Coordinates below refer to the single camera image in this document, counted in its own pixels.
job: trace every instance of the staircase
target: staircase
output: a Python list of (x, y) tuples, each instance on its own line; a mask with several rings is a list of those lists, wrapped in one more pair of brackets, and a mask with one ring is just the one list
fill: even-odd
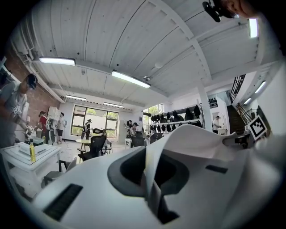
[(236, 132), (238, 135), (242, 135), (244, 132), (245, 123), (242, 120), (241, 116), (235, 108), (230, 105), (227, 106), (228, 117), (229, 117), (229, 126), (230, 126), (230, 133)]

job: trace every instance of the yellow bottle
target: yellow bottle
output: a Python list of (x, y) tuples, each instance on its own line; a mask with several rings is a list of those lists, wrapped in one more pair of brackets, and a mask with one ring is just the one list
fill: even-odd
[(30, 140), (30, 157), (32, 162), (36, 161), (33, 139)]

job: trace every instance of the fluorescent ceiling light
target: fluorescent ceiling light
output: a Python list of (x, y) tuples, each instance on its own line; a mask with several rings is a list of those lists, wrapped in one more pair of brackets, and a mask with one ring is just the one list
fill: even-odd
[(116, 107), (120, 107), (120, 108), (123, 108), (124, 106), (121, 106), (121, 105), (116, 105), (116, 104), (113, 104), (113, 103), (109, 103), (109, 102), (105, 102), (104, 105), (109, 105), (109, 106), (116, 106)]
[(77, 97), (77, 96), (73, 96), (73, 95), (66, 95), (66, 97), (67, 97), (67, 98), (75, 98), (75, 99), (80, 99), (80, 100), (86, 101), (86, 98)]
[(131, 83), (137, 84), (137, 85), (142, 86), (142, 87), (144, 87), (144, 88), (150, 88), (150, 86), (151, 86), (151, 85), (148, 84), (148, 83), (144, 83), (143, 81), (137, 80), (137, 79), (135, 79), (134, 77), (131, 77), (131, 76), (122, 74), (122, 73), (117, 72), (117, 71), (112, 71), (112, 74), (111, 74), (111, 75), (114, 76), (114, 77), (117, 77), (117, 78), (120, 78), (120, 79), (129, 81), (129, 82), (131, 82)]
[(263, 88), (264, 84), (266, 84), (266, 81), (263, 81), (263, 82), (260, 84), (259, 88), (256, 90), (255, 93), (258, 93), (258, 92), (261, 90), (261, 88)]
[(250, 37), (255, 38), (258, 35), (257, 32), (257, 19), (249, 19), (249, 30), (250, 30)]
[(248, 104), (248, 102), (251, 100), (251, 98), (249, 98), (248, 100), (245, 101), (244, 104)]
[(61, 57), (43, 57), (41, 56), (40, 61), (44, 64), (65, 64), (75, 66), (76, 62), (71, 58), (61, 58)]

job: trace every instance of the man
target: man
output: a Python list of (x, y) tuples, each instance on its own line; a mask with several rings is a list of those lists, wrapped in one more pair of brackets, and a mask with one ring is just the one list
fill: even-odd
[(261, 1), (261, 0), (213, 0), (214, 4), (203, 2), (205, 11), (216, 21), (220, 17), (234, 18), (236, 15), (245, 18), (259, 18), (261, 14), (270, 23), (279, 42), (283, 55), (286, 55), (286, 33), (281, 29), (284, 21), (285, 1)]
[(63, 119), (64, 113), (61, 113), (58, 124), (56, 125), (57, 133), (58, 133), (58, 144), (62, 143), (63, 138), (63, 128), (65, 127), (65, 120)]
[(86, 134), (86, 140), (88, 140), (89, 135), (90, 135), (90, 123), (91, 123), (91, 119), (89, 119), (85, 125), (83, 126), (83, 131), (82, 131), (82, 135), (81, 135), (81, 139), (84, 138), (84, 134)]
[(134, 123), (133, 126), (130, 128), (130, 135), (136, 136), (136, 127), (138, 126), (137, 123)]
[(0, 148), (13, 146), (15, 130), (20, 125), (26, 134), (30, 134), (22, 112), (27, 102), (27, 91), (35, 90), (37, 78), (29, 74), (21, 83), (12, 81), (5, 85), (0, 92)]
[(219, 125), (219, 116), (216, 116), (213, 120), (213, 132), (218, 134), (219, 128), (221, 128), (221, 126)]
[(49, 130), (46, 129), (46, 122), (48, 120), (48, 118), (45, 115), (44, 111), (41, 111), (39, 114), (40, 120), (39, 120), (39, 127), (42, 129), (42, 133), (41, 133), (41, 138), (43, 138), (43, 136), (45, 136), (46, 138), (46, 142), (48, 142), (49, 140)]

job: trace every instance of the brick wall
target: brick wall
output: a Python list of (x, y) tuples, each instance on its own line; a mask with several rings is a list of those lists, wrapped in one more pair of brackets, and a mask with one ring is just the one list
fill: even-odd
[[(29, 75), (29, 71), (16, 55), (12, 48), (5, 53), (7, 58), (6, 68), (21, 82)], [(30, 125), (39, 122), (40, 111), (48, 112), (50, 106), (59, 108), (60, 102), (50, 95), (39, 83), (34, 91), (27, 92), (27, 102), (29, 103), (28, 116), (31, 117)]]

